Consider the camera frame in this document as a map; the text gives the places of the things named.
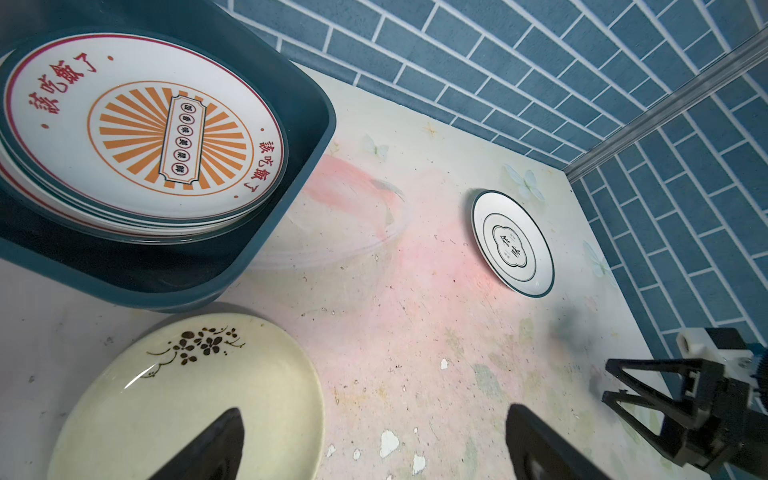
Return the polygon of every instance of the white plate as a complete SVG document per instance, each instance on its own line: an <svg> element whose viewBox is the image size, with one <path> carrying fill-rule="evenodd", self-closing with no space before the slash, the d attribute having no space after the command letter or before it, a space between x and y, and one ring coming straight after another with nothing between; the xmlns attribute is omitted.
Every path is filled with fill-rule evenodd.
<svg viewBox="0 0 768 480"><path fill-rule="evenodd" d="M4 99L15 160L127 217L231 217L264 201L283 172L283 137L261 97L168 41L117 33L50 41L18 61Z"/></svg>
<svg viewBox="0 0 768 480"><path fill-rule="evenodd" d="M238 478L314 478L324 424L315 369L280 328L234 313L173 323L120 354L69 415L48 478L150 478L231 407L245 426Z"/></svg>
<svg viewBox="0 0 768 480"><path fill-rule="evenodd" d="M547 240L523 207L497 192L472 205L472 229L485 261L504 283L527 296L544 296L554 283Z"/></svg>

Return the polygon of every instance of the table surface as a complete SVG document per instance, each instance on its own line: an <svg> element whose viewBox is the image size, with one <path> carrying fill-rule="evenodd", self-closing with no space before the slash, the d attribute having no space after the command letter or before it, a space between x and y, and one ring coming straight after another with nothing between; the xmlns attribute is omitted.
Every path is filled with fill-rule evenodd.
<svg viewBox="0 0 768 480"><path fill-rule="evenodd" d="M336 108L333 142L215 303L173 316L133 310L0 261L0 480L45 477L67 414L133 341L216 311L268 319L314 361L326 406L318 479L410 478L414 455L425 459L415 478L514 478L512 402L614 480L707 478L663 460L600 402L619 387L606 359L650 353L615 282L593 273L583 244L599 246L563 173L305 71ZM526 199L505 165L531 170L545 200ZM547 296L510 290L480 256L469 202L483 189L538 223L555 264ZM386 430L399 447L381 458Z"/></svg>

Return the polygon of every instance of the plate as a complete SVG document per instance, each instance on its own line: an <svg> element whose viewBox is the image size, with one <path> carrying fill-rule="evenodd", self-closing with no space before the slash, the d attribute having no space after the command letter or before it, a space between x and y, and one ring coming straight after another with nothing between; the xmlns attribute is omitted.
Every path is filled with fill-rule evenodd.
<svg viewBox="0 0 768 480"><path fill-rule="evenodd" d="M485 261L507 286L533 297L552 290L549 245L519 203L501 192L483 192L472 205L472 230Z"/></svg>
<svg viewBox="0 0 768 480"><path fill-rule="evenodd" d="M238 478L314 478L324 425L314 366L279 327L234 313L173 323L120 354L69 415L48 478L150 478L232 407L245 426Z"/></svg>
<svg viewBox="0 0 768 480"><path fill-rule="evenodd" d="M69 35L19 48L0 78L9 153L92 210L214 223L264 202L285 170L283 132L261 96L173 41Z"/></svg>

